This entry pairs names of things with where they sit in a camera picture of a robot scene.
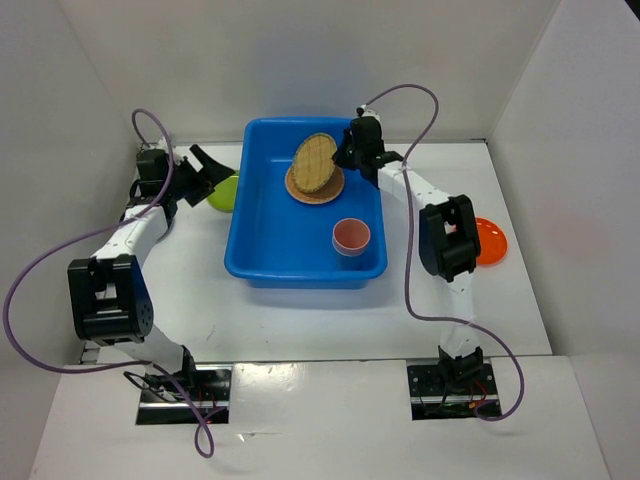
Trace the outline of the light woven bamboo tray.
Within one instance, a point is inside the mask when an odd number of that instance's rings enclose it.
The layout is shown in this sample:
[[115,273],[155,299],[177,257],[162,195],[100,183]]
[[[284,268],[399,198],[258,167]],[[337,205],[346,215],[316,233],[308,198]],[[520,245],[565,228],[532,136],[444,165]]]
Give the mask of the light woven bamboo tray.
[[335,164],[335,140],[326,133],[306,138],[298,147],[292,162],[294,186],[303,193],[315,193],[331,179]]

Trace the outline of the pink plastic cup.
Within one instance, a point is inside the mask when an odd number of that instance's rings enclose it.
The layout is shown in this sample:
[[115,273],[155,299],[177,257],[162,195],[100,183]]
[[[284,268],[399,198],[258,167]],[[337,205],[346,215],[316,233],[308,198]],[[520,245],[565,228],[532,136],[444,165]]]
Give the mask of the pink plastic cup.
[[332,231],[332,244],[334,249],[344,256],[362,255],[371,240],[371,230],[362,220],[357,218],[344,218],[338,221]]

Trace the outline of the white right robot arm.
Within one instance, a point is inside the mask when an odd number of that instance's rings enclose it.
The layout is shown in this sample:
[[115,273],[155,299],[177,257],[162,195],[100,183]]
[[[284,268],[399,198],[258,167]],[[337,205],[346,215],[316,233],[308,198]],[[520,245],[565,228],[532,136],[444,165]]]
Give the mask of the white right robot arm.
[[473,331],[473,273],[481,252],[473,204],[466,195],[452,196],[403,164],[402,156],[388,151],[375,112],[365,107],[344,130],[333,161],[357,171],[373,186],[406,203],[416,214],[409,226],[418,240],[422,267],[438,280],[438,293],[451,308],[441,319],[438,346],[438,380],[446,393],[462,392],[482,369],[483,353]]

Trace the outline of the orange woven bamboo tray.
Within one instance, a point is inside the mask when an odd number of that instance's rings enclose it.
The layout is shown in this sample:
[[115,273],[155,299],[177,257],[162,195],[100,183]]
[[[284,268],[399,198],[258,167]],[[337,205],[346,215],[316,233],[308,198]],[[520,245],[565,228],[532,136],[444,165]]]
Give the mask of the orange woven bamboo tray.
[[318,191],[305,193],[297,189],[293,181],[293,168],[287,170],[285,188],[296,201],[306,205],[323,205],[339,197],[345,186],[345,176],[341,168],[337,168],[329,181]]

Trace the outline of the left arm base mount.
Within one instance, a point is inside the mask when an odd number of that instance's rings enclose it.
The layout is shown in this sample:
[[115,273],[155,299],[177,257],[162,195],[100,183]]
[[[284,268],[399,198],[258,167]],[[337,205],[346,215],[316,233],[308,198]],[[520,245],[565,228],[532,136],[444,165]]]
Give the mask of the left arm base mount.
[[[231,365],[197,364],[183,389],[208,424],[227,424],[231,397]],[[140,391],[137,425],[197,424],[185,396],[163,376],[125,371]]]

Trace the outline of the green plastic plate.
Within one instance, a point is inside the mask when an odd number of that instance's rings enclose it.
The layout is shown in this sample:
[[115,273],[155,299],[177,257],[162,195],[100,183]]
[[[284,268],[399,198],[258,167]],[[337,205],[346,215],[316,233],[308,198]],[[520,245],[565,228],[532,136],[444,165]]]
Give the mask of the green plastic plate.
[[235,205],[238,181],[239,173],[235,172],[220,182],[207,197],[208,204],[218,211],[231,213]]

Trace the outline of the orange plastic bowl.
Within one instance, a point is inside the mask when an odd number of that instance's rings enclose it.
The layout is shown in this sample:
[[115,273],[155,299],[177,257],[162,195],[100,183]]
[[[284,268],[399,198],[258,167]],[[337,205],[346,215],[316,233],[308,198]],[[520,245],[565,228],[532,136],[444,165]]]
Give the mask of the orange plastic bowl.
[[486,267],[500,263],[508,252],[507,236],[497,224],[485,218],[477,217],[476,227],[481,247],[477,263]]

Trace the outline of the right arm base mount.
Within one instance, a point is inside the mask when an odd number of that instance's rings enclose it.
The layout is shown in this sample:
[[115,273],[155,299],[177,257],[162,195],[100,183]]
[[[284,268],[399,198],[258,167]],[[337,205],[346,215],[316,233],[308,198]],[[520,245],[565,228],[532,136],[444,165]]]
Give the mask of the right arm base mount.
[[485,362],[470,379],[446,381],[437,361],[409,361],[406,374],[413,421],[488,418],[502,414],[493,368]]

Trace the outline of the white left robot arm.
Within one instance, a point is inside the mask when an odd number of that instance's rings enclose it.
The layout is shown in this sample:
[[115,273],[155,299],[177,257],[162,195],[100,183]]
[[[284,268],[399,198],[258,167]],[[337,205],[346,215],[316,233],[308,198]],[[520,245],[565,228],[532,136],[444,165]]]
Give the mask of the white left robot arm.
[[200,377],[189,350],[155,326],[142,267],[171,228],[179,201],[198,205],[235,172],[198,145],[183,157],[163,148],[142,150],[136,169],[122,226],[91,257],[67,268],[74,329],[81,340],[145,362],[151,376],[166,370],[164,388],[184,400],[197,392]]

